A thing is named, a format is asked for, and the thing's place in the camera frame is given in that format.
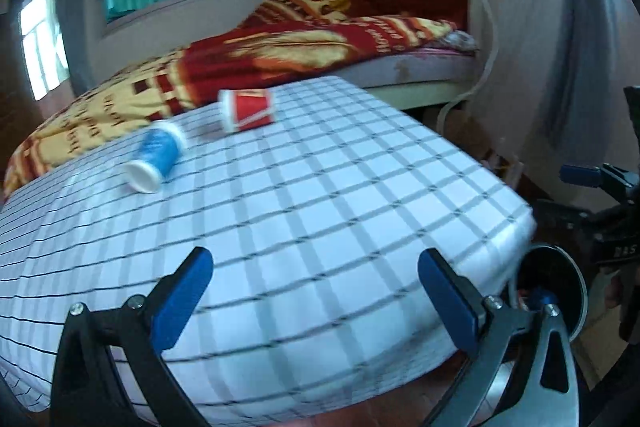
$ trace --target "grid pattern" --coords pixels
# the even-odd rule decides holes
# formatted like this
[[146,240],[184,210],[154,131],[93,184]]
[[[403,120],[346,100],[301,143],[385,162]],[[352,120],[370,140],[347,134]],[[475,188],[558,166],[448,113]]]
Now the grid pattern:
[[[341,78],[273,89],[278,122],[224,136],[216,104],[174,118],[190,148],[159,194],[120,165],[137,132],[18,190],[0,213],[0,371],[48,406],[69,306],[146,294],[195,246],[216,268],[164,359],[214,425],[337,409],[454,350],[417,279],[437,247],[487,295],[532,232],[530,209],[455,146]],[[118,369],[152,419],[121,352]]]

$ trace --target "red paper cup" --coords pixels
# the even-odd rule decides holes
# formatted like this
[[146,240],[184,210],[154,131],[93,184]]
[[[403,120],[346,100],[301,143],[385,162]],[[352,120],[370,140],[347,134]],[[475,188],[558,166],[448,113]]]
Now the red paper cup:
[[221,90],[218,103],[222,127],[228,133],[275,122],[273,95],[267,89]]

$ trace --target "wooden floor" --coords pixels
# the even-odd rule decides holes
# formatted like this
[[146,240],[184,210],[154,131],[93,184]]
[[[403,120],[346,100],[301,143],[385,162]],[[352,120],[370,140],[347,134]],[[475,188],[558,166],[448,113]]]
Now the wooden floor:
[[[456,354],[435,371],[389,393],[280,427],[418,427],[450,387],[464,360],[463,355]],[[501,368],[473,425],[491,417],[510,372],[510,364]]]

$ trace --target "bedspread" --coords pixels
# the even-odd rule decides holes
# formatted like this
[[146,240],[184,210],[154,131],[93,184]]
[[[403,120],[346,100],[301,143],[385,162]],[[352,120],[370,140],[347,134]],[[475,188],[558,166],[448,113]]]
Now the bedspread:
[[217,100],[220,89],[285,84],[418,48],[452,31],[420,18],[288,21],[194,42],[126,68],[49,118],[12,155],[4,199],[38,176],[154,120]]

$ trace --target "screw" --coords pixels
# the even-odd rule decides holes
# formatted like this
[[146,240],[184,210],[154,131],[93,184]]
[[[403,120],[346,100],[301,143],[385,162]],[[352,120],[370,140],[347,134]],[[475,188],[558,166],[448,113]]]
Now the screw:
[[499,297],[494,297],[493,295],[489,295],[486,299],[484,299],[484,303],[489,306],[492,310],[500,310],[504,306],[504,302]]
[[139,310],[145,303],[144,295],[133,295],[127,299],[127,306],[132,310]]
[[76,302],[75,304],[71,304],[71,308],[69,308],[69,313],[71,313],[74,317],[78,317],[84,311],[84,304],[82,302]]
[[560,310],[558,309],[558,306],[556,306],[555,304],[546,304],[545,312],[551,315],[552,317],[558,317],[558,315],[560,314]]

